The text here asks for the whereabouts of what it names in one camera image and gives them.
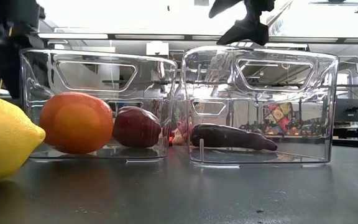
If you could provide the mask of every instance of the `yellow wire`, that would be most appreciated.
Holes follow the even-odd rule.
[[[12,30],[13,30],[13,27],[10,27],[9,28],[9,33],[8,35],[11,36],[12,35]],[[2,78],[0,79],[0,89],[2,88]]]

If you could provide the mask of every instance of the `computer monitor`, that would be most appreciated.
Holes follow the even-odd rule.
[[[335,122],[358,122],[358,99],[336,99]]]

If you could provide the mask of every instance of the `lemon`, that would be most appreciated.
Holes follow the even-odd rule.
[[[44,139],[45,131],[19,107],[0,99],[0,179],[15,173]]]

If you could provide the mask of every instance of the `orange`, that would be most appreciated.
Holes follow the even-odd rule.
[[[112,111],[96,97],[66,92],[46,102],[40,115],[40,127],[46,132],[44,142],[60,152],[86,154],[109,142]]]

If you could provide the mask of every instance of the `gray table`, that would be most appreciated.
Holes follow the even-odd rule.
[[[358,223],[358,148],[312,168],[28,161],[8,180],[0,223]]]

